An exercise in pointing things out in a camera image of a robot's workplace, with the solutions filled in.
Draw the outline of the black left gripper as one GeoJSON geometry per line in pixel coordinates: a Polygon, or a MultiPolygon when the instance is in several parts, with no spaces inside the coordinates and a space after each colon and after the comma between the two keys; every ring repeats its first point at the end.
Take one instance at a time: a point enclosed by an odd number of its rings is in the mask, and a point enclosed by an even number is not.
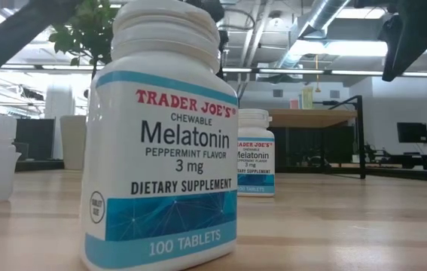
{"type": "MultiPolygon", "coordinates": [[[[189,5],[193,5],[197,8],[203,9],[209,15],[211,18],[218,23],[224,18],[225,10],[220,2],[220,0],[185,0],[186,3],[189,5]]],[[[229,41],[228,33],[226,30],[219,30],[220,35],[220,43],[218,46],[218,50],[220,53],[220,67],[218,70],[218,73],[216,74],[217,77],[220,79],[224,79],[224,72],[223,72],[223,62],[224,62],[224,51],[225,47],[229,41]]]]}

